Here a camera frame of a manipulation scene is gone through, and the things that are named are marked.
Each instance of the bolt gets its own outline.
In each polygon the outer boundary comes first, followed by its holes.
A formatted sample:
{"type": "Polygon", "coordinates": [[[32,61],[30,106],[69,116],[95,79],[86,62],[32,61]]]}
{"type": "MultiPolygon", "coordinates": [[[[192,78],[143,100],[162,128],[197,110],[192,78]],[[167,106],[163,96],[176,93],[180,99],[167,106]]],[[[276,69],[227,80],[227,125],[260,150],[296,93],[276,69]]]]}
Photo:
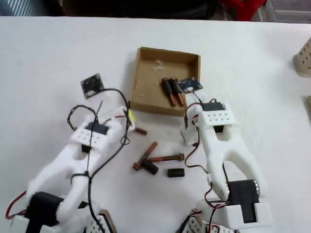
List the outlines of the bolt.
{"type": "Polygon", "coordinates": [[[178,160],[183,161],[185,159],[184,154],[179,153],[177,155],[165,156],[165,157],[155,157],[148,159],[150,162],[161,162],[161,161],[170,161],[170,160],[178,160]]]}
{"type": "Polygon", "coordinates": [[[147,151],[143,154],[140,160],[137,163],[134,163],[133,165],[134,170],[139,171],[141,169],[142,161],[150,155],[150,153],[156,148],[156,146],[157,142],[153,142],[153,144],[147,149],[147,151]]]}
{"type": "Polygon", "coordinates": [[[138,128],[138,127],[136,127],[134,130],[135,130],[137,133],[140,133],[140,134],[143,134],[143,135],[146,135],[147,132],[148,132],[148,131],[146,131],[146,130],[144,130],[144,129],[142,129],[142,128],[138,128]]]}

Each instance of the cardboard box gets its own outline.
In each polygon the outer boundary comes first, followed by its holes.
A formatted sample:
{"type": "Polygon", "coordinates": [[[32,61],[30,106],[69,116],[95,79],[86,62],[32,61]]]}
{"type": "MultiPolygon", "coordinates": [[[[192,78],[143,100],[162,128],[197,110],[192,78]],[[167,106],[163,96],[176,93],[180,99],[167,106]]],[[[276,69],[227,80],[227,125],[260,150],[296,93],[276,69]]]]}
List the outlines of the cardboard box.
{"type": "Polygon", "coordinates": [[[132,86],[131,109],[183,116],[186,106],[172,107],[161,88],[162,78],[183,80],[194,77],[200,80],[200,56],[191,53],[141,47],[137,51],[135,75],[132,86]],[[163,69],[157,60],[163,63],[163,69]]]}

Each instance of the white table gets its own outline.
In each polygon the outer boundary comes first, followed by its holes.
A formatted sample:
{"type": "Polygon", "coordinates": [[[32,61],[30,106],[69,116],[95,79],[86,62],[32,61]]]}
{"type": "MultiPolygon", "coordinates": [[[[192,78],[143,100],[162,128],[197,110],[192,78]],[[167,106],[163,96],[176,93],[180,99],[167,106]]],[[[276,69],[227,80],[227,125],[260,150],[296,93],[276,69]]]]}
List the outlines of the white table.
{"type": "MultiPolygon", "coordinates": [[[[296,74],[292,56],[310,31],[304,24],[0,17],[0,212],[67,144],[71,107],[98,105],[100,96],[84,100],[80,81],[99,72],[106,87],[129,97],[136,50],[144,46],[202,56],[201,83],[211,98],[230,103],[267,179],[271,229],[307,232],[311,125],[304,97],[311,94],[311,79],[296,74]]],[[[105,97],[103,108],[120,105],[116,96],[105,97]]],[[[130,135],[132,143],[94,180],[94,198],[120,233],[171,233],[203,198],[206,177],[194,168],[186,169],[185,178],[167,178],[166,168],[182,167],[178,162],[159,164],[155,176],[133,171],[155,140],[152,156],[191,150],[182,143],[181,118],[136,117],[148,135],[130,135]]],[[[190,162],[205,164],[201,147],[190,162]]],[[[227,170],[230,178],[240,175],[231,164],[227,170]]],[[[13,212],[24,205],[18,202],[13,212]]],[[[9,224],[1,218],[1,232],[9,224]]]]}

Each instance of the white plastic bracket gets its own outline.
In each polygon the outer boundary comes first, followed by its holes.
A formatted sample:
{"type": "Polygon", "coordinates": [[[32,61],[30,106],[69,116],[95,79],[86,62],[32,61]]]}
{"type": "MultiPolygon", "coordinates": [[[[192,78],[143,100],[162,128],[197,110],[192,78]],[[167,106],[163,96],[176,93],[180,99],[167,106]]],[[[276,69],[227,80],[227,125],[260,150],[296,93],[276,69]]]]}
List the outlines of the white plastic bracket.
{"type": "MultiPolygon", "coordinates": [[[[106,135],[93,132],[89,158],[88,171],[92,175],[94,171],[104,163],[112,142],[120,140],[125,132],[126,118],[116,119],[114,116],[124,115],[124,107],[109,112],[103,117],[99,117],[99,122],[103,123],[107,119],[109,130],[106,135]]],[[[44,191],[52,193],[53,188],[59,180],[71,178],[73,174],[84,173],[87,168],[87,154],[81,152],[81,144],[89,146],[91,130],[85,126],[93,122],[94,118],[86,117],[85,122],[73,133],[70,143],[60,152],[60,154],[29,183],[26,199],[29,202],[35,192],[44,191]]],[[[135,128],[132,122],[129,131],[135,128]]],[[[78,206],[87,192],[88,177],[75,176],[72,179],[72,188],[59,206],[56,218],[60,224],[77,215],[78,206]]]]}
{"type": "MultiPolygon", "coordinates": [[[[202,211],[200,214],[202,220],[209,222],[212,208],[207,205],[205,200],[199,201],[196,208],[202,211]]],[[[213,215],[212,223],[235,230],[270,226],[273,222],[270,205],[265,202],[255,203],[254,208],[256,213],[256,222],[244,223],[241,206],[230,205],[216,210],[213,215]]]]}
{"type": "Polygon", "coordinates": [[[228,104],[225,104],[225,109],[224,111],[201,112],[196,124],[200,130],[202,145],[207,157],[208,182],[213,183],[213,190],[222,200],[228,199],[229,191],[222,166],[224,161],[229,160],[248,179],[257,181],[259,196],[264,197],[267,191],[264,176],[255,157],[247,149],[228,104]],[[224,125],[222,140],[217,137],[213,128],[215,125],[224,125]]]}

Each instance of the cable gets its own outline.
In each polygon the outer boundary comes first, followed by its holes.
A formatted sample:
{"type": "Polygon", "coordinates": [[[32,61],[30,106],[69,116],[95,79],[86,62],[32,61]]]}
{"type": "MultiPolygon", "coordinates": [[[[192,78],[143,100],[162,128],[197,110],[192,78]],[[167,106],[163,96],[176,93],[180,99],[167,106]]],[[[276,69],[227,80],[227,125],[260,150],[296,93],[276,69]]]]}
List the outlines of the cable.
{"type": "Polygon", "coordinates": [[[90,107],[87,107],[87,106],[85,106],[85,105],[79,104],[79,105],[77,105],[77,106],[75,106],[75,107],[73,107],[73,108],[71,109],[71,111],[70,111],[70,113],[69,113],[69,115],[68,115],[68,117],[67,117],[67,123],[70,125],[70,127],[72,128],[72,130],[75,131],[75,130],[77,129],[77,127],[73,127],[73,125],[72,125],[72,123],[71,123],[71,121],[70,121],[71,115],[74,113],[74,111],[76,111],[77,108],[86,108],[86,109],[90,110],[90,111],[94,114],[95,120],[98,122],[97,114],[96,114],[96,112],[95,112],[94,109],[92,109],[92,108],[90,108],[90,107]]]}
{"type": "Polygon", "coordinates": [[[24,215],[26,213],[26,210],[22,210],[16,214],[13,214],[10,216],[10,211],[11,211],[11,208],[13,207],[13,205],[19,200],[21,199],[24,195],[26,194],[26,190],[24,192],[22,192],[21,194],[19,194],[16,198],[14,198],[11,203],[9,204],[8,208],[6,209],[5,211],[5,218],[7,220],[11,220],[14,218],[14,216],[16,215],[24,215]]]}
{"type": "Polygon", "coordinates": [[[224,170],[224,174],[225,174],[225,181],[227,183],[229,183],[229,179],[228,179],[228,175],[227,175],[227,172],[225,171],[225,164],[223,163],[223,170],[224,170]]]}
{"type": "Polygon", "coordinates": [[[186,156],[185,165],[186,165],[187,167],[200,167],[200,168],[202,168],[202,169],[204,170],[204,172],[205,172],[206,174],[208,174],[208,171],[206,171],[206,169],[205,169],[204,167],[202,167],[201,165],[198,165],[198,164],[195,164],[195,165],[188,165],[188,164],[187,164],[187,160],[190,158],[191,155],[193,155],[193,153],[196,152],[196,150],[199,148],[199,145],[200,145],[200,132],[199,132],[199,129],[198,129],[198,128],[196,128],[196,130],[197,130],[197,132],[198,132],[198,142],[194,144],[194,145],[195,145],[194,149],[186,156]]]}
{"type": "Polygon", "coordinates": [[[197,97],[197,99],[199,100],[201,106],[203,107],[203,103],[202,103],[201,99],[196,95],[196,93],[194,91],[192,91],[192,93],[197,97]]]}
{"type": "Polygon", "coordinates": [[[191,217],[193,217],[193,216],[195,216],[195,215],[198,215],[198,214],[201,214],[201,213],[202,213],[202,211],[197,211],[197,212],[193,212],[192,214],[188,215],[188,216],[186,217],[186,219],[183,221],[183,223],[180,225],[180,227],[178,228],[178,230],[177,230],[176,233],[182,233],[183,230],[184,230],[184,228],[185,228],[185,226],[186,226],[186,224],[187,224],[187,222],[189,221],[189,219],[190,219],[191,217]]]}
{"type": "MultiPolygon", "coordinates": [[[[122,96],[122,98],[123,98],[123,100],[124,100],[124,102],[125,102],[125,105],[126,105],[126,112],[125,112],[125,116],[124,116],[124,117],[126,117],[126,126],[125,126],[125,133],[124,133],[123,137],[121,138],[121,146],[117,149],[117,151],[116,151],[106,162],[104,162],[98,169],[96,169],[96,170],[94,171],[94,173],[93,173],[91,176],[89,175],[89,171],[88,171],[88,164],[89,164],[89,159],[90,159],[90,153],[88,153],[88,158],[87,158],[87,169],[86,169],[85,173],[73,174],[73,176],[71,177],[71,182],[72,182],[72,178],[74,178],[75,176],[85,176],[85,177],[88,177],[88,195],[87,195],[88,207],[89,207],[89,210],[90,210],[90,212],[91,212],[91,216],[92,216],[93,220],[96,222],[96,224],[98,225],[99,229],[100,229],[103,233],[105,233],[105,230],[104,230],[104,228],[102,227],[102,225],[101,225],[101,223],[99,222],[99,220],[97,219],[97,217],[95,216],[95,213],[94,213],[94,210],[93,210],[93,207],[92,207],[92,200],[91,200],[91,185],[92,185],[92,180],[93,180],[94,176],[95,176],[106,164],[108,164],[108,163],[121,151],[121,149],[122,149],[125,145],[128,145],[129,142],[130,142],[130,140],[129,140],[128,137],[127,137],[128,128],[129,128],[129,126],[130,126],[130,119],[129,119],[129,114],[128,114],[128,113],[129,113],[129,106],[128,106],[128,102],[127,102],[127,100],[126,100],[124,94],[123,94],[120,90],[115,89],[115,88],[107,88],[107,89],[104,89],[102,92],[104,92],[104,91],[116,91],[116,92],[118,92],[118,93],[122,96]]],[[[73,126],[72,126],[71,121],[70,121],[70,117],[71,117],[71,115],[73,114],[73,112],[74,112],[78,107],[84,107],[84,108],[90,110],[90,111],[94,114],[94,116],[95,116],[95,118],[94,118],[94,123],[93,123],[93,127],[92,127],[92,129],[91,129],[91,138],[90,138],[90,147],[91,147],[92,133],[93,133],[93,131],[94,131],[94,125],[95,125],[96,121],[98,122],[98,117],[97,117],[97,114],[96,114],[95,110],[93,110],[93,109],[91,109],[91,108],[89,108],[89,107],[87,107],[87,106],[84,106],[84,105],[77,105],[76,107],[74,107],[74,108],[71,110],[71,112],[70,112],[70,114],[69,114],[69,116],[68,116],[68,118],[67,118],[67,123],[70,125],[70,127],[71,127],[73,130],[76,130],[77,127],[73,127],[73,126]]]]}
{"type": "MultiPolygon", "coordinates": [[[[125,116],[125,115],[119,115],[119,116],[115,116],[114,118],[121,118],[121,117],[127,117],[127,116],[125,116]]],[[[107,119],[105,122],[104,122],[104,125],[108,122],[108,121],[110,121],[112,118],[109,118],[109,119],[107,119]]]]}
{"type": "Polygon", "coordinates": [[[92,215],[92,218],[94,219],[94,221],[96,222],[96,224],[99,226],[99,228],[101,229],[101,231],[103,233],[105,233],[105,230],[104,228],[102,227],[101,223],[99,222],[99,220],[97,219],[97,217],[95,216],[94,214],[94,210],[93,210],[93,207],[92,207],[92,200],[91,200],[91,185],[92,185],[92,180],[94,178],[94,176],[106,165],[108,164],[120,151],[121,149],[124,147],[124,145],[126,145],[126,139],[127,139],[127,133],[128,133],[128,128],[129,128],[129,125],[130,125],[130,120],[129,120],[129,106],[128,106],[128,102],[124,96],[124,94],[118,90],[118,89],[114,89],[114,88],[107,88],[107,89],[104,89],[104,91],[117,91],[120,93],[120,95],[122,96],[124,102],[125,102],[125,106],[126,106],[126,126],[125,126],[125,133],[123,135],[122,138],[124,138],[123,141],[121,141],[121,146],[117,149],[117,151],[106,161],[104,162],[98,169],[96,169],[94,171],[94,173],[89,176],[88,178],[88,195],[87,195],[87,199],[88,199],[88,207],[89,207],[89,210],[91,212],[91,215],[92,215]]]}
{"type": "Polygon", "coordinates": [[[214,209],[212,210],[212,213],[211,213],[210,218],[209,218],[208,232],[207,232],[207,233],[210,233],[211,229],[213,228],[213,226],[212,226],[212,219],[213,219],[213,216],[214,216],[215,211],[218,210],[218,209],[224,208],[224,207],[227,206],[227,205],[228,205],[228,203],[221,204],[221,205],[219,204],[219,205],[216,205],[216,208],[214,208],[214,209]]]}

